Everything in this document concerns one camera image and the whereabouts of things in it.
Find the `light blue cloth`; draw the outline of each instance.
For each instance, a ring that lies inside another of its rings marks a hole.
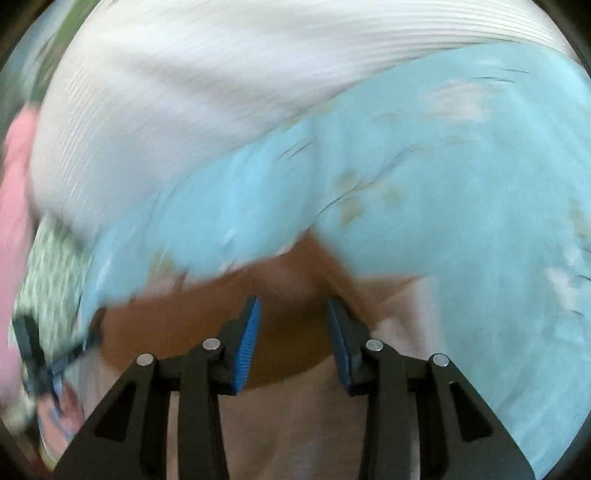
[[[530,44],[379,74],[109,228],[82,315],[140,291],[162,252],[207,277],[313,225],[357,274],[438,279],[449,355],[542,478],[591,408],[590,86]]]

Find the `green patterned fabric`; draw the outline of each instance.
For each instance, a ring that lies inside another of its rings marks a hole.
[[[35,319],[48,358],[72,341],[90,262],[90,253],[70,231],[51,215],[45,215],[29,254],[14,313],[30,314]],[[9,337],[15,342],[12,327]]]

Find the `pink fabric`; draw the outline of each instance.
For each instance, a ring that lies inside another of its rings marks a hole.
[[[31,246],[27,175],[37,129],[38,109],[26,106],[14,119],[4,142],[0,185],[0,400],[18,394],[21,360],[8,346],[7,328]]]

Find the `metal pin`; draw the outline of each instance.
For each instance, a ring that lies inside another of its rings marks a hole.
[[[367,350],[371,350],[372,352],[379,352],[382,348],[384,348],[384,344],[379,340],[372,338],[365,342],[365,347]]]
[[[203,342],[203,348],[205,350],[217,350],[222,346],[222,343],[217,338],[208,338]]]
[[[449,358],[443,353],[436,353],[433,355],[433,363],[438,367],[446,367],[449,365]]]
[[[135,362],[141,366],[146,367],[154,361],[154,356],[151,353],[142,353]]]

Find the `white ribbed fabric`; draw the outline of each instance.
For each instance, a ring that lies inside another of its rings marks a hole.
[[[574,57],[530,0],[103,0],[43,103],[35,199],[92,238],[198,162],[376,72],[491,40]]]

